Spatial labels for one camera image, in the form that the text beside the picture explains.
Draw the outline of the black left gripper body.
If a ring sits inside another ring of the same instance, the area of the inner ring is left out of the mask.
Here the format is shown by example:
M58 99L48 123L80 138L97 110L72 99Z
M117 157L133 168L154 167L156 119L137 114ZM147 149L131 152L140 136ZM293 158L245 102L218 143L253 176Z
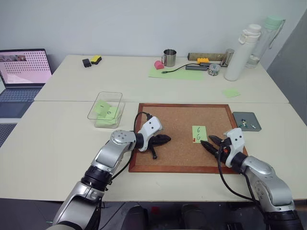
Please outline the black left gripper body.
M160 135L152 136L148 140L147 149L149 150L151 147L158 146L160 144L161 144L161 136Z

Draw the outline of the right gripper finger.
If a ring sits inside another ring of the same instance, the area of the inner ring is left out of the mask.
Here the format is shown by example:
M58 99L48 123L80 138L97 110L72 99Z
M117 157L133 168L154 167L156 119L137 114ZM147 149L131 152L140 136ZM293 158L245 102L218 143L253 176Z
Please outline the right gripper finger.
M211 143L208 141L201 140L201 145L212 155L218 155L218 149L216 149Z
M224 140L215 135L209 135L209 138L213 141L213 143L217 146L220 146Z

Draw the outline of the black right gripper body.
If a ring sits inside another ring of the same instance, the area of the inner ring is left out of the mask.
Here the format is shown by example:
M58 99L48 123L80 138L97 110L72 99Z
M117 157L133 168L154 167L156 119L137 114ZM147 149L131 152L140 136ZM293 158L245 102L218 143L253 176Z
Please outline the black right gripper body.
M215 154L215 158L218 159L219 155L222 160L226 160L231 152L230 146L232 145L231 139L226 138L226 139L221 139L218 138L218 140L215 143L218 145L219 149L217 150Z

